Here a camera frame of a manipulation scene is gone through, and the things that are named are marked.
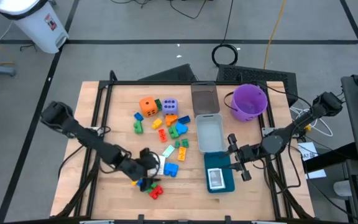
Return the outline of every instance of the foam dice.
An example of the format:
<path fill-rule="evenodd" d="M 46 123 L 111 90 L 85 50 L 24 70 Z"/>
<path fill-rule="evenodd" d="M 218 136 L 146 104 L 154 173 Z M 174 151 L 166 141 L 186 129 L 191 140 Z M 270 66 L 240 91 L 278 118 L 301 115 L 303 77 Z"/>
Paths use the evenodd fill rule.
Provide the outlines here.
<path fill-rule="evenodd" d="M 162 101 L 162 113 L 164 115 L 178 114 L 178 101 L 174 98 L 164 99 Z"/>

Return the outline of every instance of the wooden table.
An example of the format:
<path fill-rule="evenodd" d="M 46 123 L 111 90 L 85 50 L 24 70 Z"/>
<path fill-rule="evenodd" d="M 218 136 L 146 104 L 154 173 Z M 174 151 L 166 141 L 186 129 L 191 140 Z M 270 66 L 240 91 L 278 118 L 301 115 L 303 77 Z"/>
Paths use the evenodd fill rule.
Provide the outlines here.
<path fill-rule="evenodd" d="M 284 91 L 282 82 L 268 82 L 268 85 Z M 91 124 L 97 87 L 98 82 L 83 82 L 82 84 L 75 118 L 83 126 L 90 126 Z M 228 85 L 217 86 L 220 113 L 223 116 L 224 123 L 224 138 L 226 139 L 228 134 L 234 133 L 238 140 L 238 146 L 257 144 L 261 140 L 258 120 L 241 123 L 232 117 L 230 109 L 223 103 L 224 96 L 236 87 Z M 268 93 L 276 127 L 285 127 L 291 122 L 286 96 L 272 90 L 269 90 Z M 190 147 L 186 152 L 186 161 L 177 160 L 178 150 L 175 150 L 167 158 L 166 162 L 179 164 L 179 171 L 176 178 L 161 176 L 160 185 L 163 187 L 164 193 L 157 200 L 153 200 L 148 194 L 140 192 L 138 187 L 133 187 L 131 180 L 122 172 L 113 174 L 100 172 L 92 218 L 133 220 L 137 219 L 139 214 L 144 214 L 147 220 L 223 220 L 225 215 L 230 215 L 232 220 L 275 219 L 271 194 L 264 181 L 263 173 L 261 170 L 254 168 L 251 163 L 246 164 L 246 166 L 251 173 L 252 180 L 243 182 L 240 173 L 234 171 L 236 185 L 234 192 L 226 194 L 208 193 L 203 155 L 198 150 L 189 85 L 114 85 L 107 121 L 107 126 L 112 131 L 105 136 L 104 140 L 106 142 L 118 144 L 132 151 L 134 158 L 138 157 L 139 151 L 145 147 L 149 147 L 157 154 L 161 154 L 168 145 L 173 145 L 175 141 L 169 136 L 167 142 L 161 143 L 157 130 L 151 128 L 155 119 L 163 117 L 161 113 L 143 120 L 144 134 L 136 135 L 134 133 L 132 126 L 135 121 L 134 114 L 140 111 L 139 101 L 146 96 L 152 96 L 160 100 L 176 98 L 178 100 L 179 117 L 190 115 L 191 122 L 187 124 L 189 131 L 182 138 L 179 138 L 187 138 L 190 142 Z M 230 102 L 231 96 L 226 98 L 226 101 Z M 101 121 L 102 111 L 103 109 L 101 108 L 99 122 Z M 167 127 L 164 124 L 162 127 L 167 131 Z M 297 147 L 296 141 L 293 141 L 292 145 Z M 71 154 L 79 146 L 80 144 L 77 140 L 69 140 L 65 156 Z M 314 216 L 299 153 L 296 151 L 291 153 L 301 178 L 301 187 L 291 189 L 291 192 L 305 211 Z M 84 156 L 85 150 L 78 153 L 64 166 L 58 181 L 51 215 L 60 212 L 77 190 Z M 296 184 L 295 170 L 289 160 L 287 149 L 282 153 L 282 159 L 287 184 Z M 109 169 L 105 164 L 103 164 L 103 168 L 105 170 Z M 82 214 L 85 214 L 87 197 L 88 193 L 85 194 Z M 278 198 L 281 214 L 284 217 L 285 210 L 282 196 L 279 195 Z"/>

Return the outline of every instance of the dice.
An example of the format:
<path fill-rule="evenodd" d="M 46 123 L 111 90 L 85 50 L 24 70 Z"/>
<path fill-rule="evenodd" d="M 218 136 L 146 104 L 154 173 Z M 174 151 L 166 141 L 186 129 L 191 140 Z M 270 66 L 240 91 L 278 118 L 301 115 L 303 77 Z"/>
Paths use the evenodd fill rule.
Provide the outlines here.
<path fill-rule="evenodd" d="M 162 101 L 162 113 L 164 115 L 178 114 L 178 102 L 174 98 L 167 98 Z"/>
<path fill-rule="evenodd" d="M 140 108 L 142 109 L 145 117 L 153 116 L 158 112 L 157 104 L 152 97 L 143 98 L 139 102 Z"/>

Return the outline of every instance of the trash bin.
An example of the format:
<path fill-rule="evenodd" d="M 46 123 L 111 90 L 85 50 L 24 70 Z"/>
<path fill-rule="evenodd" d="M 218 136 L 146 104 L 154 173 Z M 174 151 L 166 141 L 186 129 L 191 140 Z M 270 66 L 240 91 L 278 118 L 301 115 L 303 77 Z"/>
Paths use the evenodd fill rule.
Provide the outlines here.
<path fill-rule="evenodd" d="M 57 53 L 68 39 L 48 0 L 0 0 L 0 14 L 14 21 L 46 53 Z"/>

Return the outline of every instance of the concrete floor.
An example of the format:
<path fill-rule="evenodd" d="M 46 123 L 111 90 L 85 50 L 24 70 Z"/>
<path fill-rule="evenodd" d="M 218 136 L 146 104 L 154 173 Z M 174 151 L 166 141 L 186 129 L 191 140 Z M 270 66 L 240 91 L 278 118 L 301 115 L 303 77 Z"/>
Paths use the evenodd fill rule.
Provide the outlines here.
<path fill-rule="evenodd" d="M 14 57 L 17 76 L 0 75 L 0 206 L 48 75 L 54 76 L 45 102 L 59 100 L 75 108 L 81 82 L 105 80 L 112 69 L 119 80 L 137 80 L 184 63 L 191 65 L 200 80 L 215 80 L 218 73 L 210 57 L 216 44 L 210 44 L 210 40 L 223 38 L 229 1 L 208 1 L 195 20 L 175 12 L 168 1 L 162 0 L 150 1 L 143 9 L 134 2 L 114 4 L 108 0 L 65 0 L 57 3 L 54 9 L 63 24 L 66 24 L 72 7 L 78 4 L 73 11 L 72 24 L 67 24 L 67 28 L 71 40 L 84 40 L 85 43 L 65 45 L 54 73 L 51 72 L 52 60 L 58 57 L 40 50 L 36 52 L 33 48 L 20 52 L 19 47 L 23 44 L 1 44 L 5 52 L 0 51 L 0 62 L 7 60 L 6 54 Z M 346 3 L 358 26 L 358 1 L 347 0 Z M 195 15 L 202 1 L 174 1 L 173 4 Z M 270 37 L 280 5 L 280 0 L 234 1 L 227 40 L 245 40 L 243 44 L 234 44 L 240 48 L 237 65 L 263 67 L 266 45 L 253 44 L 255 42 L 250 40 L 267 40 Z M 0 15 L 0 35 L 8 25 L 9 21 Z M 192 44 L 182 44 L 188 39 L 192 40 Z M 275 39 L 306 41 L 304 44 L 273 44 L 267 68 L 295 72 L 298 93 L 307 100 L 312 100 L 323 91 L 339 94 L 339 79 L 358 74 L 358 44 L 339 41 L 357 40 L 339 0 L 288 0 Z M 28 37 L 13 25 L 4 40 L 6 43 L 24 40 L 22 43 L 25 43 Z M 97 44 L 86 40 L 137 42 Z M 230 52 L 224 49 L 218 51 L 219 62 L 230 62 L 231 59 Z M 329 138 L 311 133 L 312 138 L 330 147 L 352 141 L 346 110 L 325 120 L 334 136 Z M 64 136 L 42 125 L 37 126 L 6 221 L 49 216 L 57 170 L 63 160 L 66 143 Z M 328 172 L 326 179 L 319 180 L 319 185 L 342 175 L 341 169 L 335 170 Z M 331 186 L 326 184 L 322 188 L 330 191 Z M 317 192 L 311 191 L 311 196 L 317 217 L 332 221 L 347 220 Z"/>

